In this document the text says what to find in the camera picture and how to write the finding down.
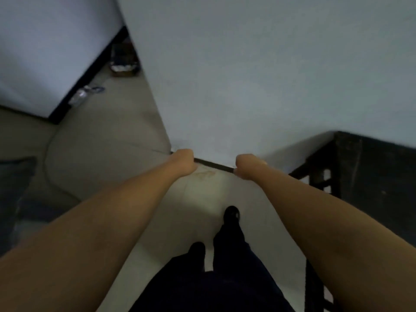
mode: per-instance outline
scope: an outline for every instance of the fist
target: fist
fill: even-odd
[[[168,163],[175,167],[180,177],[192,174],[197,168],[191,149],[180,149],[174,152],[169,157]]]
[[[240,154],[236,157],[237,168],[234,170],[234,174],[244,180],[251,180],[252,172],[263,165],[267,165],[267,163],[254,154]]]

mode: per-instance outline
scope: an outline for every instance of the white wall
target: white wall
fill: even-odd
[[[1,0],[0,105],[48,117],[123,24],[115,0]]]
[[[344,130],[416,146],[416,0],[119,0],[174,149],[290,169]]]

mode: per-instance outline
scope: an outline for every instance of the black shoe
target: black shoe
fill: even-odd
[[[192,254],[196,257],[205,257],[205,244],[202,242],[195,242],[189,248],[188,254]]]
[[[239,223],[240,211],[236,206],[229,206],[224,212],[224,224],[233,223],[235,221]]]

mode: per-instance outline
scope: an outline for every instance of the leg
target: leg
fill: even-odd
[[[148,283],[130,312],[148,311],[160,297],[181,283],[197,278],[204,271],[205,245],[192,244],[186,254],[173,257]]]
[[[238,280],[268,296],[283,296],[272,276],[244,239],[240,213],[230,206],[224,213],[224,225],[214,238],[214,270]]]

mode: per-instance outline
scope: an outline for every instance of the concrete floor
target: concrete floor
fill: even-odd
[[[168,157],[169,140],[144,76],[111,78],[103,70],[96,82],[106,91],[72,109],[59,126],[0,110],[0,158],[45,158],[49,181],[39,168],[30,195],[68,208],[76,204],[72,195],[86,199]],[[305,257],[266,196],[254,183],[204,166],[168,191],[99,311],[128,311],[154,274],[195,241],[207,246],[205,266],[212,269],[212,238],[228,205],[240,209],[246,240],[295,311],[303,311]]]

